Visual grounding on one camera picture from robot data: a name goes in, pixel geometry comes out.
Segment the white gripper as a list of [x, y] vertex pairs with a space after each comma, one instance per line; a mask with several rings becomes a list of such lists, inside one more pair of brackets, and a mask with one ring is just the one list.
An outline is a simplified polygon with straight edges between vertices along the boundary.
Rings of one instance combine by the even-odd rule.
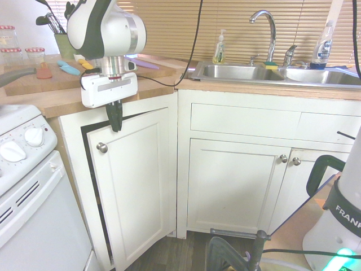
[[114, 132], [122, 129], [122, 99], [138, 91], [138, 80], [134, 72], [125, 73], [119, 81], [110, 82], [108, 77], [92, 75], [83, 77], [81, 88], [82, 104], [88, 108], [106, 105], [109, 123]]

